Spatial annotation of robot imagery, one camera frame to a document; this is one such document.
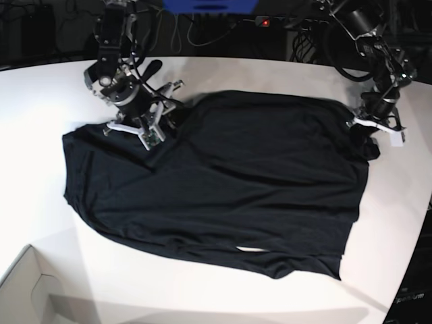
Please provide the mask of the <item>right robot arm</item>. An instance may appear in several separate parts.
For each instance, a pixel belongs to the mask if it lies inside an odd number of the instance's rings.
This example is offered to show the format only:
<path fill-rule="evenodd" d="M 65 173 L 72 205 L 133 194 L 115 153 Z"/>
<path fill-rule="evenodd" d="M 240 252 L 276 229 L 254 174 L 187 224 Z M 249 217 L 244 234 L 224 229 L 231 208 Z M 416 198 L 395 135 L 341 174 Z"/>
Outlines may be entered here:
<path fill-rule="evenodd" d="M 138 68 L 149 48 L 138 42 L 138 16 L 135 1 L 105 1 L 97 18 L 94 37 L 98 42 L 97 61 L 84 71 L 84 81 L 91 93 L 117 108 L 104 134 L 125 132 L 138 137 L 146 150 L 166 139 L 160 123 L 182 103 L 173 93 L 183 81 L 168 82 L 155 89 L 148 84 L 161 68 L 162 61 L 151 61 L 145 71 Z"/>

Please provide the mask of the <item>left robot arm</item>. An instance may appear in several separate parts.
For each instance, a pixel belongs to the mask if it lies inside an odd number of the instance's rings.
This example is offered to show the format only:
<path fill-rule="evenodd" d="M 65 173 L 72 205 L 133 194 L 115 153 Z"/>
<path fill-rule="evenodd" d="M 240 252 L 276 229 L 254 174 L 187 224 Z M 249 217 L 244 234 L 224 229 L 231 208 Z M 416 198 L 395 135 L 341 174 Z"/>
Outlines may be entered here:
<path fill-rule="evenodd" d="M 360 107 L 353 111 L 348 122 L 353 133 L 369 136 L 379 130 L 402 137 L 402 126 L 397 110 L 400 89 L 412 83 L 417 71 L 406 52 L 399 46 L 390 46 L 383 37 L 386 29 L 384 12 L 372 1 L 300 1 L 290 5 L 285 14 L 285 27 L 294 28 L 318 7 L 331 18 L 327 27 L 323 49 L 331 65 L 345 78 L 354 82 L 373 80 L 373 88 L 361 94 Z M 354 76 L 346 72 L 330 53 L 329 37 L 334 28 L 340 27 L 353 41 L 357 53 L 368 61 L 370 72 Z"/>

